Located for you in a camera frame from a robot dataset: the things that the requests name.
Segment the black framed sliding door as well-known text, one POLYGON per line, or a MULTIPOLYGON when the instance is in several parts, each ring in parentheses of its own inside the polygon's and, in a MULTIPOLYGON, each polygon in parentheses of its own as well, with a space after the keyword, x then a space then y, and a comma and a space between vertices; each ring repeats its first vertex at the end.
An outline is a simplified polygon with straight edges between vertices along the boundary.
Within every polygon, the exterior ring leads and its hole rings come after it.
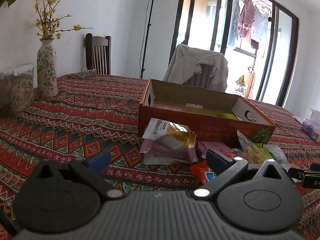
POLYGON ((227 92, 284 106, 298 45, 299 19, 276 0, 178 0, 172 49, 222 53, 227 92))

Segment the orange cardboard box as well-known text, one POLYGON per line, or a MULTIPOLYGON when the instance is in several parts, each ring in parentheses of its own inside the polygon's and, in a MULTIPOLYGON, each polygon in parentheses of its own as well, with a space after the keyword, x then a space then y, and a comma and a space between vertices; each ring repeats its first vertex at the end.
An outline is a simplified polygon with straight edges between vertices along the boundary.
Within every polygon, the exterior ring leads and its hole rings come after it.
POLYGON ((238 132, 252 142, 268 143, 276 125, 247 99, 200 87, 188 87, 150 79, 139 107, 138 134, 142 136, 152 118, 188 126, 199 141, 239 145, 238 132), (157 109, 154 104, 180 107, 181 111, 157 109), (220 118, 233 113, 237 120, 220 118))

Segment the clear jar of seeds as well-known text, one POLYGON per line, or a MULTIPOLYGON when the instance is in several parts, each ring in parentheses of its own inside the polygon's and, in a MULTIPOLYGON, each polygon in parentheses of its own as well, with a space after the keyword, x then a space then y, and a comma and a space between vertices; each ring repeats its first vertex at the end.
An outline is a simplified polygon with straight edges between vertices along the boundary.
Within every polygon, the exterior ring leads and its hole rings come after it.
POLYGON ((34 103, 34 65, 1 70, 1 115, 15 116, 34 103))

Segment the red cartoon snack bag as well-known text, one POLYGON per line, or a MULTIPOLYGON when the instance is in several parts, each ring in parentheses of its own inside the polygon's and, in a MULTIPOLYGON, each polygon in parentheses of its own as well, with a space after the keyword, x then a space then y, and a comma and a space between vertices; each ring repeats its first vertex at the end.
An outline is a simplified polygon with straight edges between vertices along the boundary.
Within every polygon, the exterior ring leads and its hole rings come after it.
POLYGON ((206 184, 216 178, 216 174, 208 167, 205 160, 191 165, 190 172, 202 184, 206 184))

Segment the floral ceramic vase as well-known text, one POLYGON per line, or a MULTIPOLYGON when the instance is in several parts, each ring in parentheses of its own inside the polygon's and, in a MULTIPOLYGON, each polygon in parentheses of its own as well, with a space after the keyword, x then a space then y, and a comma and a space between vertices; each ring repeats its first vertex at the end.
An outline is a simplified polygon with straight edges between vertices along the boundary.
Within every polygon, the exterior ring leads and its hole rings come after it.
POLYGON ((42 40, 37 52, 37 87, 39 98, 55 97, 57 90, 56 51, 52 46, 53 39, 42 40))

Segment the pink snack packet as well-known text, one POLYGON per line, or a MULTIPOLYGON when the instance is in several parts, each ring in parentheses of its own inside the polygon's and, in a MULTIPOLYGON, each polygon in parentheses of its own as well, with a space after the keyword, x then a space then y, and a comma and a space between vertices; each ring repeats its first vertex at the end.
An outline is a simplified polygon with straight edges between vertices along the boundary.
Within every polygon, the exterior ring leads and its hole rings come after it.
POLYGON ((178 111, 178 112, 182 110, 180 107, 172 107, 172 106, 159 105, 159 104, 154 104, 154 107, 157 109, 164 109, 164 110, 178 111))

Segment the green white snack packet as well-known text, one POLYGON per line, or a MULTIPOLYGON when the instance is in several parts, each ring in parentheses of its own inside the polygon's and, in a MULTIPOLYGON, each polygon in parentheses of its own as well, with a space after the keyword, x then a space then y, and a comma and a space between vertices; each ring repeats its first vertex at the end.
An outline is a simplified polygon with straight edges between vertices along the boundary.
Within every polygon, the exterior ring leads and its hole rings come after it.
POLYGON ((237 120, 237 117, 233 113, 220 113, 217 116, 220 118, 237 120))

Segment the purple tissue pack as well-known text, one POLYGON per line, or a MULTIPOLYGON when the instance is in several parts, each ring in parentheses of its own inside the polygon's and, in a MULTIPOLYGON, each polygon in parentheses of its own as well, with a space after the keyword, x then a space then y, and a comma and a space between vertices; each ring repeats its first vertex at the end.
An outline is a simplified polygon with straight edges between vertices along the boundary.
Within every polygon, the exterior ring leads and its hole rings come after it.
POLYGON ((319 142, 320 139, 320 118, 319 111, 311 109, 310 117, 304 119, 301 129, 305 132, 313 141, 319 142))

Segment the dark wooden chair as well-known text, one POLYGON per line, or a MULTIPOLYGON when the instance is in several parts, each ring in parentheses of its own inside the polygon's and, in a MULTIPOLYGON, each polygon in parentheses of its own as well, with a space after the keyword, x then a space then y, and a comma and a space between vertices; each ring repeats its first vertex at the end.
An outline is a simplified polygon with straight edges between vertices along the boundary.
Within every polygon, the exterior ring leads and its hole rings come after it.
POLYGON ((111 36, 85 35, 86 68, 98 74, 111 74, 111 36))

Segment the studio light on stand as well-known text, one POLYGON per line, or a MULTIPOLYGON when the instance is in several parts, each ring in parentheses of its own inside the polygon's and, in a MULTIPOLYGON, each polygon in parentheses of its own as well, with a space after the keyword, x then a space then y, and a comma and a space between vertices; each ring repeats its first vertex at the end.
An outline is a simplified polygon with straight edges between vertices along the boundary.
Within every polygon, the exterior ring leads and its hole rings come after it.
POLYGON ((154 2, 155 0, 148 0, 147 7, 146 7, 143 42, 142 42, 142 47, 140 50, 140 58, 139 58, 139 66, 140 66, 139 78, 140 79, 143 78, 144 72, 145 72, 145 59, 146 59, 146 52, 148 48, 150 28, 152 25, 151 19, 152 19, 154 2))

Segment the yellow flower branches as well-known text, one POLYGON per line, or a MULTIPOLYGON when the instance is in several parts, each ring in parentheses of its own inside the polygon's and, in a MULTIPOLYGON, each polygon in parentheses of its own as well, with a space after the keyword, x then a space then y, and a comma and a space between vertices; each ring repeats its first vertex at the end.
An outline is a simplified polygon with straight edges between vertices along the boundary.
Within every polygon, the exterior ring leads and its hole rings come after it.
POLYGON ((73 25, 68 29, 62 29, 60 23, 66 18, 73 17, 71 14, 56 16, 56 9, 62 0, 36 0, 34 9, 37 13, 36 27, 39 30, 37 36, 40 41, 60 39, 61 34, 70 31, 81 31, 84 29, 92 29, 91 27, 83 27, 79 24, 73 25))

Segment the white orange cracker packet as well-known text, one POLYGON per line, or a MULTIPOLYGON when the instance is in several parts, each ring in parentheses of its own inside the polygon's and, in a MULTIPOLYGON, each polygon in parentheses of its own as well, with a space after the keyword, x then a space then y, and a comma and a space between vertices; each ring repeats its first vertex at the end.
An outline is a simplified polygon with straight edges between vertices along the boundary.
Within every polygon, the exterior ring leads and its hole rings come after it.
POLYGON ((194 148, 196 134, 186 125, 152 118, 142 136, 172 150, 194 148))

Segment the hanging grey blue shirt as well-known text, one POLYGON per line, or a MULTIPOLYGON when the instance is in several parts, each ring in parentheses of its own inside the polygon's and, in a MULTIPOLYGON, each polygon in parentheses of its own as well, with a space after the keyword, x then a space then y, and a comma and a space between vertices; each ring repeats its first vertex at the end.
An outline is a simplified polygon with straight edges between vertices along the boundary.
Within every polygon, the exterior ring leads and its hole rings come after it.
POLYGON ((269 14, 261 12, 255 6, 254 22, 252 24, 251 39, 255 41, 265 41, 268 33, 269 14))

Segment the hanging blue garment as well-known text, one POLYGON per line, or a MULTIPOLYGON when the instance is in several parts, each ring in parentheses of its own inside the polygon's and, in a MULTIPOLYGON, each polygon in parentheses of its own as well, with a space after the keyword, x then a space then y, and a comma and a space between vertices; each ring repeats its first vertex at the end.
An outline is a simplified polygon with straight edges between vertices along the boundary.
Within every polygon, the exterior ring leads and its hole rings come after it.
POLYGON ((234 47, 235 41, 238 39, 238 22, 240 17, 240 3, 239 0, 233 0, 232 14, 229 26, 229 35, 227 45, 234 47))

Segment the purple snack packet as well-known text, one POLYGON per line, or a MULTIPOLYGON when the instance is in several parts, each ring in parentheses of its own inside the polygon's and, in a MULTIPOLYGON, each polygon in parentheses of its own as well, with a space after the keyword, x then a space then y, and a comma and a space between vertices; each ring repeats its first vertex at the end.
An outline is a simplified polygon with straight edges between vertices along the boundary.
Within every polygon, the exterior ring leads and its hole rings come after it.
POLYGON ((180 148, 173 150, 169 146, 164 146, 157 140, 144 139, 140 148, 140 153, 150 154, 154 157, 167 157, 187 163, 198 162, 195 148, 180 148))

